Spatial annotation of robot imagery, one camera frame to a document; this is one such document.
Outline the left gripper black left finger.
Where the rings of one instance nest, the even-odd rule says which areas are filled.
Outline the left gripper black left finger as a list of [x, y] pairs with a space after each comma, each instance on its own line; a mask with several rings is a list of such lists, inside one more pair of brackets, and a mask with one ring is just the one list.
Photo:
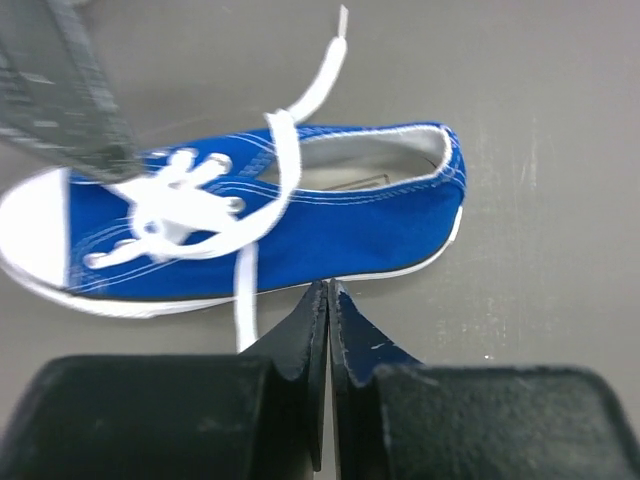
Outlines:
[[234, 355], [46, 363], [1, 439], [5, 479], [309, 479], [321, 467], [328, 287]]

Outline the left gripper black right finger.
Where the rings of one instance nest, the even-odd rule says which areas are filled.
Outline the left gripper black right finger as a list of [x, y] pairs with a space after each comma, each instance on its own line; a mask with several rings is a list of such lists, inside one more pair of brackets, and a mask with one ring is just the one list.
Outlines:
[[609, 384], [565, 365], [437, 367], [328, 287], [341, 479], [635, 479], [639, 441]]

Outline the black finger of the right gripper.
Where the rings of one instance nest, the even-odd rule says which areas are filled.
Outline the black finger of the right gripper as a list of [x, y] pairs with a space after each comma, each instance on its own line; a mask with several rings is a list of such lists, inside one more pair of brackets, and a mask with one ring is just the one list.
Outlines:
[[1, 139], [95, 180], [137, 176], [131, 129], [71, 2], [2, 2]]

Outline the white shoelace of sneaker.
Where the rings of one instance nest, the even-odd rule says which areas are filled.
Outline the white shoelace of sneaker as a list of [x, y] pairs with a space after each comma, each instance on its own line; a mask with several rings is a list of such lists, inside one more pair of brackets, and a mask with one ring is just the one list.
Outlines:
[[214, 152], [196, 163], [193, 151], [180, 149], [169, 156], [164, 168], [112, 186], [112, 191], [129, 203], [128, 220], [133, 236], [107, 253], [89, 254], [86, 265], [106, 268], [143, 255], [161, 262], [235, 254], [236, 348], [244, 351], [253, 345], [258, 339], [255, 299], [258, 242], [282, 218], [299, 186], [302, 160], [297, 126], [323, 105], [340, 75], [347, 54], [348, 17], [348, 8], [342, 6], [337, 33], [304, 94], [289, 107], [264, 116], [279, 173], [274, 199], [239, 218], [239, 199], [214, 195], [203, 188], [230, 171], [230, 157]]

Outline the blue sneaker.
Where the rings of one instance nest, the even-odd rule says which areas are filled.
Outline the blue sneaker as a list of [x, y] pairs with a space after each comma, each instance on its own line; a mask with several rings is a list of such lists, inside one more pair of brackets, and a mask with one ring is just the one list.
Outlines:
[[[455, 239], [466, 193], [457, 135], [441, 123], [364, 127], [302, 125], [303, 179], [279, 222], [258, 243], [257, 289], [315, 280], [405, 275], [435, 260]], [[265, 129], [149, 149], [150, 174], [180, 149], [196, 163], [217, 152], [230, 171], [204, 190], [240, 200], [239, 218], [278, 192]], [[17, 283], [89, 314], [153, 318], [227, 303], [234, 254], [156, 262], [143, 255], [93, 269], [85, 258], [132, 238], [128, 202], [64, 168], [38, 173], [1, 200], [1, 266]]]

